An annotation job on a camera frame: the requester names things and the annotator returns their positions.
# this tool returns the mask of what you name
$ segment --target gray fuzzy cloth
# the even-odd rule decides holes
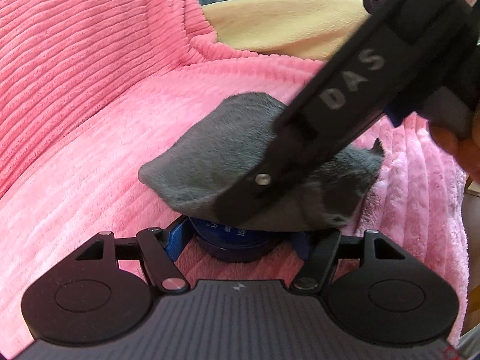
[[[226,98],[164,154],[143,165],[138,178],[172,210],[218,222],[215,198],[261,161],[274,138],[272,123],[284,109],[266,93]],[[370,150],[349,145],[240,227],[308,231],[345,225],[377,179],[382,160],[379,141]]]

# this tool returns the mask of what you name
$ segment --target pink blanket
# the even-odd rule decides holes
[[[0,0],[0,33],[0,351],[12,357],[31,340],[20,313],[30,283],[100,230],[132,236],[176,218],[138,181],[142,164],[223,98],[288,101],[321,63],[216,43],[197,0]],[[464,175],[416,116],[397,130],[382,120],[357,143],[378,136],[386,160],[356,233],[385,232],[452,284],[456,343],[468,280]],[[300,265],[288,245],[228,265],[194,241],[178,261],[192,284],[289,282]]]

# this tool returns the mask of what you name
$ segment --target ribbed black surface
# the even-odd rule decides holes
[[[293,295],[279,281],[203,280],[163,298],[115,342],[81,349],[37,341],[17,360],[439,360],[446,348],[363,343],[334,325],[315,298]]]

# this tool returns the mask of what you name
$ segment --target pink corduroy fabric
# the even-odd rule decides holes
[[[31,341],[20,312],[29,284],[101,230],[132,236],[178,216],[138,181],[142,164],[223,98],[263,91],[288,102],[322,65],[216,43],[197,0],[0,0],[0,34],[0,351],[11,358]],[[414,115],[396,130],[381,120],[357,144],[378,136],[380,178],[358,228],[344,231],[377,228],[446,278],[461,302],[456,343],[468,281],[464,175]],[[178,266],[192,284],[288,283],[301,262],[281,245],[225,264],[192,241]]]

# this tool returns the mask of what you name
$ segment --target hand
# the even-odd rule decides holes
[[[459,140],[445,128],[429,124],[433,141],[452,155],[474,181],[480,183],[480,107],[473,118],[471,138]]]

